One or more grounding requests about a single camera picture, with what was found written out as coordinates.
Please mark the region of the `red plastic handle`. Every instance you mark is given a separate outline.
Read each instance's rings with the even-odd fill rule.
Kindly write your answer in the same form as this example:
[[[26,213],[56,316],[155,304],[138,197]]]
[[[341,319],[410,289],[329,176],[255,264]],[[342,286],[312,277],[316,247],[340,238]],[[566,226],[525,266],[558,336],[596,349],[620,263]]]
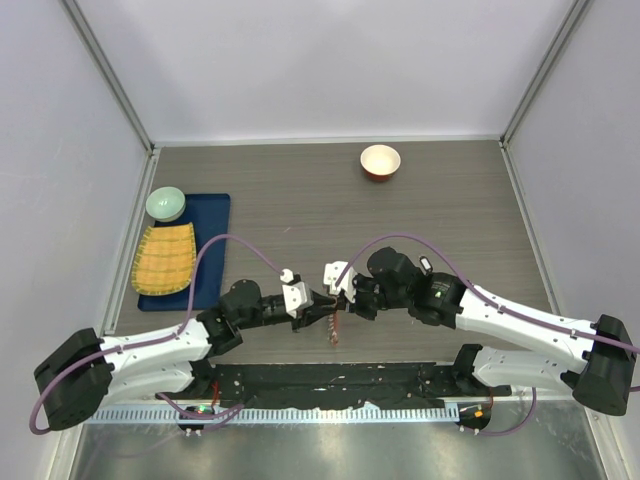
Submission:
[[[332,333],[331,333],[331,341],[334,344],[337,344],[339,341],[339,314],[338,312],[334,313],[332,320]]]

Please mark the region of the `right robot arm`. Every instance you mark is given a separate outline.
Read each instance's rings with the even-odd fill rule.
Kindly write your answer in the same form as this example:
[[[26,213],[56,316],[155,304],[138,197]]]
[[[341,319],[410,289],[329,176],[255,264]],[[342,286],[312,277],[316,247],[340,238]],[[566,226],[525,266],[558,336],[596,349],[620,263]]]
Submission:
[[[372,254],[367,269],[361,275],[347,262],[328,263],[323,283],[367,320],[381,311],[404,310],[426,325],[517,346],[515,352],[462,348],[451,371],[460,393],[503,385],[568,391],[591,410],[626,414],[638,350],[618,318],[601,315],[589,321],[526,307],[456,275],[436,272],[426,257],[414,265],[391,247]]]

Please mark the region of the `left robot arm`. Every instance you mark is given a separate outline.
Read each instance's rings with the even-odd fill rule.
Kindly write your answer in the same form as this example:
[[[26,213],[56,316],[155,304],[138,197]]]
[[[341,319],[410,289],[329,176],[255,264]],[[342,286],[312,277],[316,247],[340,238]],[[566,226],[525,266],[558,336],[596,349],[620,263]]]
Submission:
[[[29,427],[36,435],[66,430],[121,398],[181,391],[203,398],[213,375],[195,363],[240,345],[241,330],[281,323],[299,330],[352,299],[336,289],[320,294],[298,279],[264,296],[256,282],[239,280],[212,308],[178,326],[129,337],[78,330],[35,369],[40,397]]]

